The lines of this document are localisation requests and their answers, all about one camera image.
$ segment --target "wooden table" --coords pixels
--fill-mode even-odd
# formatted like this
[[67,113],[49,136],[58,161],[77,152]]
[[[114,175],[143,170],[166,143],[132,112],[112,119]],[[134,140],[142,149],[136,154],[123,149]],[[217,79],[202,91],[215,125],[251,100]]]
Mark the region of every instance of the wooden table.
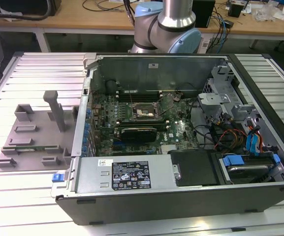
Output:
[[[0,19],[0,31],[33,32],[36,34],[42,52],[50,52],[45,33],[77,33],[77,34],[129,34],[134,35],[125,12],[92,12],[82,7],[83,0],[62,0],[57,14],[43,21],[14,21]],[[284,21],[256,22],[251,14],[241,14],[239,18],[228,17],[227,11],[219,8],[224,0],[217,0],[218,12],[227,20],[234,22],[230,38],[284,40]],[[103,3],[105,7],[114,7],[118,3]],[[89,0],[86,7],[98,9],[94,0]],[[210,39],[218,32],[219,25],[212,19],[209,27],[200,29],[202,41],[199,53],[205,53]]]

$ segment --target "sticker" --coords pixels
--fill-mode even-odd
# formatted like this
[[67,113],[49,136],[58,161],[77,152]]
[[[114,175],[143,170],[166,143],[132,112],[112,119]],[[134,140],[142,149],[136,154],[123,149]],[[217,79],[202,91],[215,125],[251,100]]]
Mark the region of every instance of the sticker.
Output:
[[158,69],[158,63],[150,63],[148,64],[149,69]]
[[148,161],[112,163],[112,189],[151,188]]
[[18,150],[16,150],[16,151],[18,151],[18,152],[25,152],[25,151],[35,151],[34,149],[30,149],[30,148],[28,148],[28,149],[18,149]]
[[98,166],[112,166],[113,159],[99,159]]

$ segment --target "aluminum extrusion table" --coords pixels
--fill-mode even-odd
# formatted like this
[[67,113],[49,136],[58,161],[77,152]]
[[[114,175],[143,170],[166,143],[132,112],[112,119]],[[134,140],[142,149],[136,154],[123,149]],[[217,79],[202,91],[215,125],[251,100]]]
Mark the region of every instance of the aluminum extrusion table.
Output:
[[[34,110],[49,110],[43,93],[56,89],[64,109],[79,104],[83,56],[83,53],[25,53],[11,60],[0,82],[0,148],[15,120],[13,113],[18,103],[30,103]],[[262,55],[237,57],[284,122],[284,72]],[[263,213],[77,226],[51,197],[55,172],[0,173],[0,236],[284,235],[284,201]],[[233,233],[232,228],[246,231]]]

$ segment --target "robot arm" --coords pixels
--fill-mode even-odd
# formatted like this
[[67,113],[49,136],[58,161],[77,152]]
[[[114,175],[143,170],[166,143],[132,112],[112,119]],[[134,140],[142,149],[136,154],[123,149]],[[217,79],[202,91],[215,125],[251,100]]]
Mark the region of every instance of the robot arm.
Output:
[[140,3],[135,10],[132,53],[193,53],[201,40],[192,0]]

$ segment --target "warning label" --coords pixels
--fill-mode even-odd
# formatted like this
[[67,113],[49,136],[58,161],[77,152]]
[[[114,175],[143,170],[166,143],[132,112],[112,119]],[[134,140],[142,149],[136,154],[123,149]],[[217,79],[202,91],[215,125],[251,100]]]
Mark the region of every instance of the warning label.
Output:
[[151,188],[148,161],[112,163],[113,190]]

